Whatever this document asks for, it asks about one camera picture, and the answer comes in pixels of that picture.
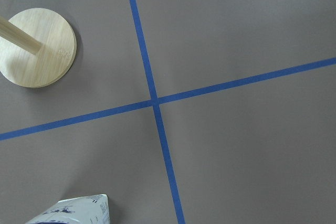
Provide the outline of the white blue milk carton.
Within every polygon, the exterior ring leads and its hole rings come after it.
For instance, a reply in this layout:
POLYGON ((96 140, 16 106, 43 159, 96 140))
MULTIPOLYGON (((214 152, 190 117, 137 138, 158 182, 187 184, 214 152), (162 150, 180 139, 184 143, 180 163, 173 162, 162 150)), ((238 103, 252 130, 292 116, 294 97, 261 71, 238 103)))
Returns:
POLYGON ((105 194, 58 201, 28 223, 110 223, 105 194))

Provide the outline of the wooden round stand with post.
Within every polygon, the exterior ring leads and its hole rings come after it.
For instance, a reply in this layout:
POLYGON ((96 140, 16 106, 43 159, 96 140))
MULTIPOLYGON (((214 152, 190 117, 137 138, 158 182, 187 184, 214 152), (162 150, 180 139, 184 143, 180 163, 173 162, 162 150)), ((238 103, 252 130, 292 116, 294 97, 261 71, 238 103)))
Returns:
POLYGON ((26 87, 48 86, 70 69, 77 51, 71 25, 45 8, 1 18, 1 74, 26 87))

